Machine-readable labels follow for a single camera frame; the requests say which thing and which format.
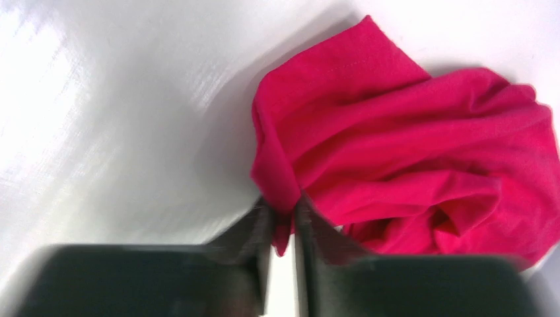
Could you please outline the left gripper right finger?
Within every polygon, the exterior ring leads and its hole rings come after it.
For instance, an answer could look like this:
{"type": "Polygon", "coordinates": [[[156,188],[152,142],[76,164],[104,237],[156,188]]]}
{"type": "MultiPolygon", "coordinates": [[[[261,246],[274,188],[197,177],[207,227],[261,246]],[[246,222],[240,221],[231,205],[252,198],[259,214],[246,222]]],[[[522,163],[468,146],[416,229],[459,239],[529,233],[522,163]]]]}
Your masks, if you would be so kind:
{"type": "Polygon", "coordinates": [[[294,209],[301,316],[541,316],[494,256],[383,256],[340,233],[302,197],[294,209]]]}

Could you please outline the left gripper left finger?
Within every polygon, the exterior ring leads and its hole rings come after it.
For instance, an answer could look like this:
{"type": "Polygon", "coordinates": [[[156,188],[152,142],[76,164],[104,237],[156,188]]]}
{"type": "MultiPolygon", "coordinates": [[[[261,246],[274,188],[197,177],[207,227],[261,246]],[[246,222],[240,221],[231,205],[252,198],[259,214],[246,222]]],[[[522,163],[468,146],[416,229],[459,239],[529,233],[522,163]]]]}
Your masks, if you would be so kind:
{"type": "Polygon", "coordinates": [[[263,199],[204,244],[53,246],[15,316],[261,316],[273,213],[263,199]]]}

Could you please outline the red t-shirt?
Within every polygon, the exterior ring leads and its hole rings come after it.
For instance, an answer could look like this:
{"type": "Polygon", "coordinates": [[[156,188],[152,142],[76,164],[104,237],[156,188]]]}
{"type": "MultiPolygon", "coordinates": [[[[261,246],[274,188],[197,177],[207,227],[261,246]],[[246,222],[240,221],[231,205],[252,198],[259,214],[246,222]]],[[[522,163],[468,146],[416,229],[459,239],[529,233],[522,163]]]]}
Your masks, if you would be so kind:
{"type": "Polygon", "coordinates": [[[381,254],[504,254],[559,242],[559,155],[534,89],[486,68],[438,77],[370,17],[269,72],[252,179],[282,254],[297,202],[381,254]]]}

